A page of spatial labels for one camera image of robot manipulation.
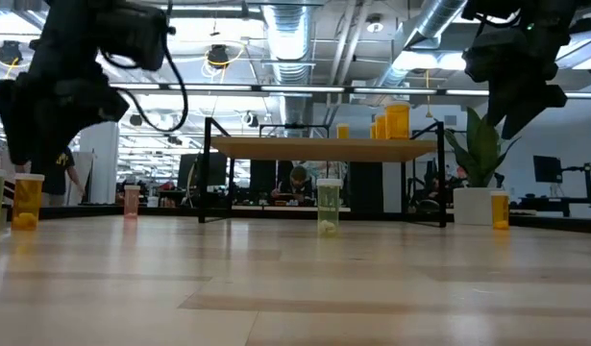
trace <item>white planter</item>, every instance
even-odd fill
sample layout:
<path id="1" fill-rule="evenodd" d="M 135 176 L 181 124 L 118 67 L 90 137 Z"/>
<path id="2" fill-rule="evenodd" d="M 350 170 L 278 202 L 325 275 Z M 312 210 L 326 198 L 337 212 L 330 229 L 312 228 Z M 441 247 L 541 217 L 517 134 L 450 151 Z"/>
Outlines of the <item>white planter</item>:
<path id="1" fill-rule="evenodd" d="M 491 226 L 491 192 L 497 188 L 456 188 L 453 191 L 456 225 Z"/>

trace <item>white wall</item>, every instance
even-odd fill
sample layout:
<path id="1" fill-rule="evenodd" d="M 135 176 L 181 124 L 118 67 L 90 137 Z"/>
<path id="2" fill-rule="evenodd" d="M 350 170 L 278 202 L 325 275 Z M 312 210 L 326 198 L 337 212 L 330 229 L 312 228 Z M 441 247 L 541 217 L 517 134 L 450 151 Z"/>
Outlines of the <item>white wall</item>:
<path id="1" fill-rule="evenodd" d="M 534 180 L 532 156 L 557 157 L 563 167 L 591 162 L 591 101 L 569 101 L 564 109 L 546 110 L 518 136 L 522 139 L 499 169 L 506 175 L 505 187 L 511 199 L 518 200 L 526 193 L 549 196 L 550 185 Z M 567 197 L 585 197 L 583 173 L 565 172 L 563 178 L 562 189 Z M 591 209 L 573 205 L 571 214 L 591 218 Z"/>

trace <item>light wood floor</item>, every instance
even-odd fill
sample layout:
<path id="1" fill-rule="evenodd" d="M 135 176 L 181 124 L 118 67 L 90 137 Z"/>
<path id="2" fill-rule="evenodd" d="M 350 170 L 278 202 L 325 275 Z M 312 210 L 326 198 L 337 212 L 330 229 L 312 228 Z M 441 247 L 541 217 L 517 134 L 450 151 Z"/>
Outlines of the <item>light wood floor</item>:
<path id="1" fill-rule="evenodd" d="M 0 345 L 591 345 L 591 235 L 122 217 L 0 234 Z"/>

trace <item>man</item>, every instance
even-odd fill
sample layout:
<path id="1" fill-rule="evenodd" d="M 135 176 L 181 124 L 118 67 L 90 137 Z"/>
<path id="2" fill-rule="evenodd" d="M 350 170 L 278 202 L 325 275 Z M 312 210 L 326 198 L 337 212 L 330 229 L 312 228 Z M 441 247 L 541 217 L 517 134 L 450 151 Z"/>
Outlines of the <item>man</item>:
<path id="1" fill-rule="evenodd" d="M 272 191 L 273 198 L 280 198 L 281 195 L 292 195 L 300 203 L 306 201 L 306 197 L 312 197 L 312 182 L 303 166 L 294 167 L 288 182 L 279 182 L 278 188 Z"/>
<path id="2" fill-rule="evenodd" d="M 64 205 L 64 194 L 66 193 L 66 178 L 64 171 L 68 173 L 71 182 L 77 187 L 80 196 L 86 194 L 84 186 L 80 183 L 80 178 L 75 169 L 75 161 L 71 150 L 66 147 L 64 151 L 56 159 L 56 164 L 48 165 L 43 171 L 39 168 L 40 164 L 31 165 L 31 172 L 43 174 L 45 181 L 43 181 L 43 194 L 41 204 L 44 207 L 61 207 Z M 15 171 L 18 173 L 24 172 L 24 166 L 16 166 Z"/>

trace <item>potted plant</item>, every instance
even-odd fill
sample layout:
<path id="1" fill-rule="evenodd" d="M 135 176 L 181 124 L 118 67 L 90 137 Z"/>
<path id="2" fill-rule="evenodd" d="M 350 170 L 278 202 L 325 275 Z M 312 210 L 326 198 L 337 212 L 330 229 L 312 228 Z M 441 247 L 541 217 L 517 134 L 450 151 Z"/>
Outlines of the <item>potted plant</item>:
<path id="1" fill-rule="evenodd" d="M 456 224 L 491 225 L 490 193 L 496 188 L 489 188 L 489 182 L 519 138 L 508 144 L 501 154 L 504 142 L 498 132 L 487 123 L 485 117 L 481 119 L 471 108 L 468 108 L 466 147 L 459 144 L 456 134 L 451 130 L 445 131 L 445 137 L 454 149 L 457 164 L 468 173 L 469 187 L 454 190 Z"/>

